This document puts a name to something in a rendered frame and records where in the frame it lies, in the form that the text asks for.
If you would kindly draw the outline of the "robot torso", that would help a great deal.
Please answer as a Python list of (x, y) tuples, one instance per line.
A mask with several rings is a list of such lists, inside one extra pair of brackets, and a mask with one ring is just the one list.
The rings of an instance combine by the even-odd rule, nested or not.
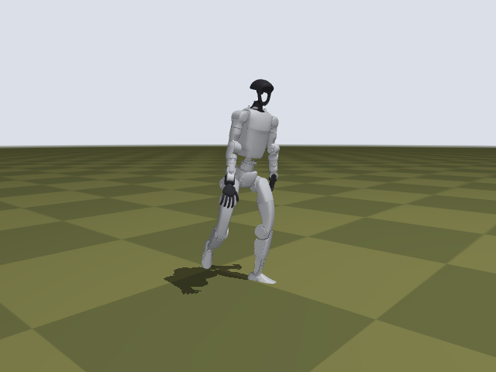
[(243, 109), (248, 111), (249, 115), (247, 121), (243, 124), (242, 132), (238, 139), (238, 143), (242, 147), (238, 155), (246, 157), (241, 161), (240, 166), (235, 167), (235, 174), (238, 175), (240, 188), (253, 187), (255, 184), (257, 172), (254, 170), (254, 164), (257, 164), (257, 162), (252, 158), (263, 157), (273, 121), (272, 115), (267, 112), (266, 108), (264, 112), (259, 112), (255, 109), (258, 108), (255, 106), (251, 108), (250, 105), (248, 108)]

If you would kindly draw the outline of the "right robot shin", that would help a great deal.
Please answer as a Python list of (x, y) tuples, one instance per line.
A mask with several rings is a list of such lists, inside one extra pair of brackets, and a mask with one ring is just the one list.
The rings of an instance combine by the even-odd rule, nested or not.
[(212, 252), (215, 248), (218, 248), (223, 243), (223, 239), (222, 240), (216, 239), (218, 236), (216, 234), (216, 226), (217, 225), (215, 225), (215, 228), (211, 232), (206, 252), (208, 252), (208, 250), (211, 250)]

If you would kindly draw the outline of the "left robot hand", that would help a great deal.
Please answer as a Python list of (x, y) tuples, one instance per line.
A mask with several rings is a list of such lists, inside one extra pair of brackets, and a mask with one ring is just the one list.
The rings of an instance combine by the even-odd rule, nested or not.
[(273, 191), (273, 189), (274, 189), (274, 184), (277, 181), (276, 178), (277, 178), (277, 175), (276, 174), (272, 174), (271, 175), (271, 178), (269, 177), (269, 181), (270, 181), (269, 185), (270, 185), (271, 191)]

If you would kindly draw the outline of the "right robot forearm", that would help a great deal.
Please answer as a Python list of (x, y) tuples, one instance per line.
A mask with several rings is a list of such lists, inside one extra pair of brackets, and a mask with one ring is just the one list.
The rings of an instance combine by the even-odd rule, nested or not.
[(226, 175), (227, 181), (234, 181), (234, 175), (236, 173), (236, 160), (237, 155), (233, 153), (234, 150), (234, 142), (229, 142), (226, 149)]

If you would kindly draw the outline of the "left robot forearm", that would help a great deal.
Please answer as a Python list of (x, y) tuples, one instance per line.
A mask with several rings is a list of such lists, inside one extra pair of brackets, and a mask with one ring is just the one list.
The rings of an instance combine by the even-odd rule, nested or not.
[[(278, 153), (274, 154), (274, 155), (269, 155), (267, 157), (267, 159), (269, 160), (269, 176), (271, 178), (271, 175), (272, 174), (276, 174), (277, 175), (277, 159), (278, 159)], [(277, 175), (278, 177), (278, 175)], [(277, 178), (276, 178), (277, 179)]]

